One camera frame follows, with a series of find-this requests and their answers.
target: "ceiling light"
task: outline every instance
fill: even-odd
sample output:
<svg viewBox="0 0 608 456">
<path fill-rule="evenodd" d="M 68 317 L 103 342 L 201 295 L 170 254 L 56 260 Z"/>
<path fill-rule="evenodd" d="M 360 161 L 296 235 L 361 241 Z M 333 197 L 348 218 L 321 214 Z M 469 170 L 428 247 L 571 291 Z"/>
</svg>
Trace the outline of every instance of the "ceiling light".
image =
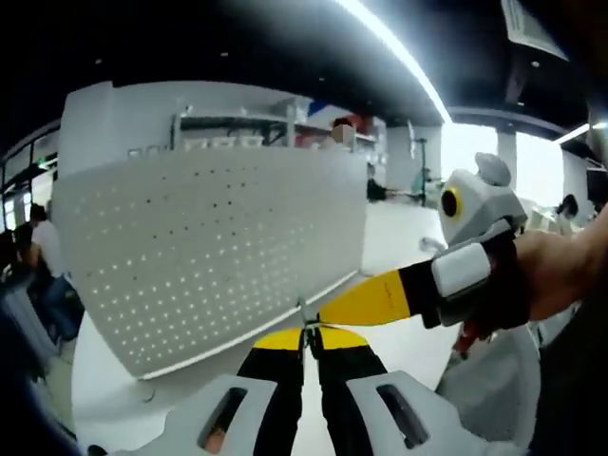
<svg viewBox="0 0 608 456">
<path fill-rule="evenodd" d="M 420 68 L 416 59 L 408 52 L 397 37 L 378 19 L 369 9 L 364 7 L 358 0 L 333 0 L 344 8 L 347 12 L 356 17 L 361 24 L 368 28 L 371 33 L 382 41 L 394 56 L 411 72 L 418 80 L 435 108 L 441 115 L 444 123 L 451 124 L 452 119 L 447 112 L 444 102 L 442 102 L 437 90 L 428 79 L 425 72 Z"/>
<path fill-rule="evenodd" d="M 598 122 L 595 125 L 593 125 L 594 130 L 601 130 L 602 128 L 606 128 L 606 127 L 608 127 L 607 122 Z M 590 128 L 589 123 L 586 123 L 585 125 L 581 125 L 579 128 L 572 130 L 570 133 L 566 133 L 561 138 L 557 138 L 556 140 L 553 141 L 553 143 L 564 144 L 564 143 L 576 138 L 577 136 L 580 136 L 583 133 L 588 132 L 589 128 Z"/>
</svg>

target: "dark ceiling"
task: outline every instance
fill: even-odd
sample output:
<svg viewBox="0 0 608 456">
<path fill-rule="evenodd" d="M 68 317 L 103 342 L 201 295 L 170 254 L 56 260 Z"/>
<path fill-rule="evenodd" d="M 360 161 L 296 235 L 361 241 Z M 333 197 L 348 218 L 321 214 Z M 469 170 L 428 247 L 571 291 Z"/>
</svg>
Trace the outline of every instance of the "dark ceiling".
<svg viewBox="0 0 608 456">
<path fill-rule="evenodd" d="M 331 0 L 63 3 L 35 13 L 26 3 L 0 19 L 0 151 L 61 117 L 70 91 L 105 80 L 115 86 L 166 80 L 267 86 L 391 125 L 441 123 L 405 67 Z M 536 129 L 549 138 L 560 134 L 524 117 L 486 114 L 515 113 L 566 130 L 586 121 L 574 69 L 511 44 L 500 0 L 364 3 L 418 60 L 446 106 L 485 110 L 461 109 L 454 120 Z"/>
</svg>

